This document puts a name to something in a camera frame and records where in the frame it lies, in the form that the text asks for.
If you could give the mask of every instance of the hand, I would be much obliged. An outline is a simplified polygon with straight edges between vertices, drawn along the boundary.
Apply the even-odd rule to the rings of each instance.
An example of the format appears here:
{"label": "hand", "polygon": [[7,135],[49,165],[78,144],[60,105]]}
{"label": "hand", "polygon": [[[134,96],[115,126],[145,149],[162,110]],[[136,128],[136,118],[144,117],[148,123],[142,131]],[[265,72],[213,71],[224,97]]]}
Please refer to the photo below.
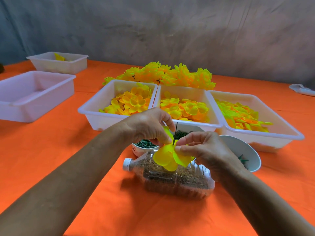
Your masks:
{"label": "hand", "polygon": [[171,131],[175,131],[175,125],[171,116],[159,108],[152,108],[142,113],[131,115],[121,121],[121,124],[124,124],[124,127],[128,129],[133,143],[137,143],[141,139],[149,139],[153,144],[163,146],[163,144],[172,143],[172,139],[162,127],[165,126],[163,122],[166,123]]}
{"label": "hand", "polygon": [[177,141],[175,151],[183,156],[195,157],[196,164],[207,167],[215,181],[220,181],[226,170],[246,170],[215,132],[191,132]]}

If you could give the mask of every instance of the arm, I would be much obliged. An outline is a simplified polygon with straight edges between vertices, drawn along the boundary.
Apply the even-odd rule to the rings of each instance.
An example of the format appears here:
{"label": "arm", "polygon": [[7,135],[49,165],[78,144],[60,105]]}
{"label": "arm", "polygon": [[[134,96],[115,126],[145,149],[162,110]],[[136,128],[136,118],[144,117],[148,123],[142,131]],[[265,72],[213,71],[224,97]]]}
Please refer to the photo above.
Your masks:
{"label": "arm", "polygon": [[175,130],[171,117],[156,108],[100,133],[0,215],[0,235],[62,235],[129,144],[171,142],[162,120]]}
{"label": "arm", "polygon": [[210,169],[212,178],[221,182],[258,235],[315,235],[314,227],[246,170],[216,133],[190,133],[176,143],[175,150],[196,157],[197,164]]}

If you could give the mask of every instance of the white cloth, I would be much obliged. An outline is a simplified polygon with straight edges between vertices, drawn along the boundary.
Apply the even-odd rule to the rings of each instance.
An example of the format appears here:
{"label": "white cloth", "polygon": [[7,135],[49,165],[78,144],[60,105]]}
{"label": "white cloth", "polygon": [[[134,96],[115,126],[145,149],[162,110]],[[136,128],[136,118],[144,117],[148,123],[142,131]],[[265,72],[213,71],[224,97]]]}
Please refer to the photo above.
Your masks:
{"label": "white cloth", "polygon": [[315,96],[315,91],[304,87],[302,84],[291,84],[289,88],[300,94]]}

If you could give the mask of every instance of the sand-filled bottle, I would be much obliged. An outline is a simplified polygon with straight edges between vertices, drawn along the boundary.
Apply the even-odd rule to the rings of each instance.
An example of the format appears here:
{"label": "sand-filled bottle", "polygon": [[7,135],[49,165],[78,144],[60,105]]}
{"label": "sand-filled bottle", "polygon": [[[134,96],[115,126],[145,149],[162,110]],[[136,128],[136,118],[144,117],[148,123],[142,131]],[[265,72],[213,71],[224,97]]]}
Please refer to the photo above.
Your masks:
{"label": "sand-filled bottle", "polygon": [[186,168],[178,166],[175,171],[167,171],[154,162],[156,151],[149,151],[136,160],[126,158],[123,169],[133,171],[148,191],[188,198],[206,198],[212,193],[215,182],[209,169],[192,161]]}

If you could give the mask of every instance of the forearm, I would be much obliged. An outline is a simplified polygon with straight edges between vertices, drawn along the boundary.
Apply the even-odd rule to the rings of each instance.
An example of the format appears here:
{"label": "forearm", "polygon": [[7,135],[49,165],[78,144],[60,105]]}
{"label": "forearm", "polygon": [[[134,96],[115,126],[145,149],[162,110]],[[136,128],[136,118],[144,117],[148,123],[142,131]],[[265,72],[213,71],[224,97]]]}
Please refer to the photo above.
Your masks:
{"label": "forearm", "polygon": [[0,215],[0,235],[62,235],[130,143],[122,127],[100,133]]}
{"label": "forearm", "polygon": [[227,171],[221,183],[258,235],[314,235],[312,225],[249,171]]}

